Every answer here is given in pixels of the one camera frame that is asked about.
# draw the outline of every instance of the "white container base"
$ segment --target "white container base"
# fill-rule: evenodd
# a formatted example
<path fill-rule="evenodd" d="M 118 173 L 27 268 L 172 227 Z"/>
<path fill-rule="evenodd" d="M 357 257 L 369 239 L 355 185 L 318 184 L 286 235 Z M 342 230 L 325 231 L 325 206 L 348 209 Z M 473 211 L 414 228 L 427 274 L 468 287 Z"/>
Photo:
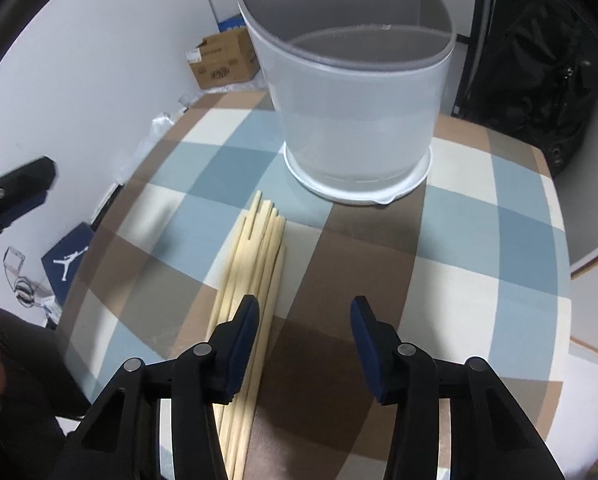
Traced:
<path fill-rule="evenodd" d="M 428 148 L 423 158 L 415 165 L 412 171 L 396 184 L 373 191 L 355 191 L 339 189 L 315 180 L 308 175 L 294 158 L 293 154 L 284 143 L 284 160 L 290 173 L 308 190 L 314 194 L 348 205 L 388 205 L 394 200 L 407 195 L 419 186 L 426 177 L 432 166 L 432 146 Z"/>

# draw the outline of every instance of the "wooden stick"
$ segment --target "wooden stick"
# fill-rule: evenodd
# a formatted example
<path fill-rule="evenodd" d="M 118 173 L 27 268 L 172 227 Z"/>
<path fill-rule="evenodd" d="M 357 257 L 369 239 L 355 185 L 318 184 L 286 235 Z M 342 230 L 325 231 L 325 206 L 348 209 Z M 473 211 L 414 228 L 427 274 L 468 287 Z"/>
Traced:
<path fill-rule="evenodd" d="M 255 339 L 255 346 L 258 345 L 259 339 L 262 337 L 263 330 L 263 316 L 265 315 L 266 309 L 269 308 L 269 286 L 272 280 L 272 275 L 275 268 L 275 261 L 278 258 L 279 247 L 281 246 L 281 238 L 285 227 L 285 218 L 277 217 L 275 219 L 275 225 L 273 233 L 271 235 L 271 242 L 266 253 L 266 263 L 264 266 L 264 272 L 259 286 L 259 304 L 265 305 L 262 314 L 262 321 L 260 323 L 259 330 L 257 331 L 257 338 Z M 245 396 L 250 388 L 250 377 L 252 375 L 252 362 L 249 361 L 249 366 L 246 370 L 246 374 L 243 378 L 241 386 L 241 392 L 239 396 L 233 401 L 230 407 L 230 418 L 224 415 L 221 422 L 220 432 L 220 444 L 221 449 L 224 450 L 224 462 L 228 473 L 228 478 L 232 476 L 234 464 L 236 463 L 237 447 L 239 442 L 239 435 L 241 434 L 241 427 L 243 425 L 243 413 L 245 410 L 246 399 Z"/>
<path fill-rule="evenodd" d="M 259 286 L 259 292 L 257 293 L 259 304 L 266 304 L 268 299 L 268 289 L 270 288 L 270 280 L 272 279 L 274 270 L 275 255 L 279 251 L 279 246 L 281 245 L 281 237 L 284 235 L 284 227 L 285 218 L 278 216 L 275 219 L 275 230 L 272 233 L 268 254 L 266 255 L 266 263 L 263 268 L 263 277 L 261 279 L 261 285 Z"/>
<path fill-rule="evenodd" d="M 272 238 L 272 233 L 275 230 L 275 219 L 278 215 L 277 208 L 274 207 L 270 212 L 270 218 L 268 219 L 268 225 L 266 226 L 266 233 L 264 234 L 261 242 L 261 248 L 257 254 L 257 262 L 255 263 L 255 272 L 250 282 L 250 288 L 248 294 L 254 294 L 255 296 L 259 293 L 259 287 L 261 286 L 261 279 L 263 277 L 263 266 L 266 263 L 266 254 L 268 254 L 268 247 Z"/>
<path fill-rule="evenodd" d="M 264 309 L 263 319 L 261 320 L 261 335 L 257 341 L 254 359 L 252 360 L 252 375 L 243 412 L 243 421 L 241 423 L 241 431 L 239 432 L 239 440 L 236 447 L 234 473 L 231 480 L 242 480 L 243 471 L 246 466 L 246 455 L 248 453 L 248 444 L 250 443 L 250 432 L 252 431 L 255 407 L 257 405 L 261 373 L 263 371 L 266 350 L 268 349 L 268 338 L 270 336 L 270 327 L 272 326 L 272 319 L 275 313 L 275 305 L 279 296 L 279 287 L 281 286 L 281 271 L 284 265 L 284 257 L 285 245 L 282 244 L 275 262 L 268 299 L 266 300 L 266 307 Z"/>
<path fill-rule="evenodd" d="M 239 282 L 234 290 L 233 304 L 230 309 L 229 319 L 232 319 L 239 308 L 242 298 L 246 295 L 250 288 L 250 282 L 255 270 L 255 263 L 257 255 L 261 250 L 261 242 L 264 237 L 264 231 L 268 224 L 272 210 L 272 202 L 264 200 L 261 204 L 261 211 L 257 215 L 252 229 L 252 237 L 246 242 L 246 251 L 241 264 Z M 247 388 L 247 381 L 244 380 L 241 389 L 244 391 Z M 221 416 L 221 424 L 219 429 L 219 444 L 224 452 L 228 451 L 228 444 L 233 430 L 234 413 L 236 413 L 236 406 L 239 396 L 228 406 L 224 407 Z"/>
<path fill-rule="evenodd" d="M 234 290 L 233 304 L 230 308 L 229 319 L 234 317 L 234 314 L 239 308 L 244 295 L 248 293 L 250 288 L 250 281 L 252 280 L 252 274 L 255 270 L 255 263 L 257 261 L 257 254 L 261 248 L 261 241 L 263 240 L 266 226 L 268 225 L 268 219 L 272 210 L 272 202 L 265 200 L 261 205 L 261 211 L 258 214 L 258 218 L 255 221 L 255 226 L 252 230 L 252 237 L 246 244 L 246 252 L 243 257 L 243 262 L 240 268 L 239 282 L 237 283 Z"/>
<path fill-rule="evenodd" d="M 254 225 L 255 217 L 257 215 L 257 210 L 259 209 L 260 202 L 261 192 L 257 191 L 255 193 L 254 198 L 252 199 L 252 204 L 250 204 L 250 210 L 248 211 L 243 225 L 243 230 L 241 231 L 241 236 L 239 237 L 239 243 L 237 245 L 237 250 L 234 255 L 233 266 L 231 267 L 229 272 L 228 283 L 226 285 L 223 298 L 221 298 L 221 308 L 219 309 L 217 324 L 224 323 L 229 320 L 230 309 L 233 304 L 234 289 L 237 285 L 237 279 L 239 278 L 239 269 L 242 266 L 243 254 L 246 250 L 246 243 L 248 241 L 248 238 L 250 238 L 250 235 L 252 234 L 252 226 Z M 215 422 L 217 424 L 217 428 L 221 427 L 224 408 L 225 407 L 223 404 L 216 404 L 214 406 Z"/>
<path fill-rule="evenodd" d="M 205 332 L 205 340 L 206 341 L 208 341 L 208 339 L 210 339 L 210 336 L 213 334 L 215 328 L 217 327 L 217 320 L 219 319 L 219 311 L 221 310 L 221 301 L 223 301 L 225 289 L 226 289 L 226 286 L 228 285 L 228 279 L 230 278 L 230 270 L 233 267 L 234 256 L 237 253 L 237 247 L 239 246 L 239 239 L 241 238 L 241 232 L 243 231 L 243 226 L 245 223 L 246 223 L 245 216 L 241 216 L 239 218 L 239 220 L 237 220 L 237 228 L 235 230 L 232 245 L 230 247 L 228 261 L 226 262 L 226 266 L 223 269 L 223 274 L 221 275 L 221 282 L 219 282 L 219 288 L 217 289 L 217 295 L 215 296 L 215 302 L 213 303 L 213 309 L 210 314 L 210 321 L 208 322 L 208 330 Z"/>

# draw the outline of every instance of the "plastic container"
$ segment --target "plastic container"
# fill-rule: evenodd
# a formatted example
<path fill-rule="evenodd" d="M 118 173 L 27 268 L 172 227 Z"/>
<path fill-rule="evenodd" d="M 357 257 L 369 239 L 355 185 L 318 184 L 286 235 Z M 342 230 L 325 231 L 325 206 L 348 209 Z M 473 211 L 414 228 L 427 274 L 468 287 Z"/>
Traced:
<path fill-rule="evenodd" d="M 428 173 L 455 44 L 442 0 L 239 0 L 305 186 L 389 203 Z"/>

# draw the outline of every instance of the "checkered tablecloth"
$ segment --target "checkered tablecloth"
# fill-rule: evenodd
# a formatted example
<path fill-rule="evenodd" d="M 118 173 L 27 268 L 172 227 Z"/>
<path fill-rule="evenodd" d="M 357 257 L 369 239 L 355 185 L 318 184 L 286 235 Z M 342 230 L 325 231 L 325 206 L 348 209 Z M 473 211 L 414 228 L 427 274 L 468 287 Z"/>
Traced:
<path fill-rule="evenodd" d="M 546 436 L 564 378 L 570 277 L 541 153 L 441 116 L 426 184 L 360 207 L 305 190 L 282 142 L 267 94 L 214 94 L 146 158 L 96 232 L 59 325 L 84 393 L 94 399 L 129 357 L 172 358 L 204 338 L 232 231 L 260 189 L 288 219 L 287 252 L 247 479 L 382 478 L 395 409 L 364 384 L 348 319 L 358 294 L 433 357 L 486 358 Z M 448 424 L 442 404 L 442 468 Z M 167 414 L 161 444 L 167 462 Z"/>

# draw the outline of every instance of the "jordan logo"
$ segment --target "jordan logo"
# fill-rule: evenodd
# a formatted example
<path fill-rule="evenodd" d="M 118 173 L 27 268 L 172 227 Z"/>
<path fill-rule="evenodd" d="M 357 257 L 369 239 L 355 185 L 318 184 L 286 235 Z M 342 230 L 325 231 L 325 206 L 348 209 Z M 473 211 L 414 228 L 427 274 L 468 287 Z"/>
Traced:
<path fill-rule="evenodd" d="M 76 253 L 68 254 L 63 260 L 53 260 L 52 262 L 55 264 L 59 264 L 63 266 L 63 278 L 61 278 L 62 282 L 66 281 L 66 277 L 68 275 L 68 269 L 70 268 L 70 264 L 79 258 L 84 252 L 86 252 L 88 248 L 86 247 L 82 251 L 77 251 Z"/>

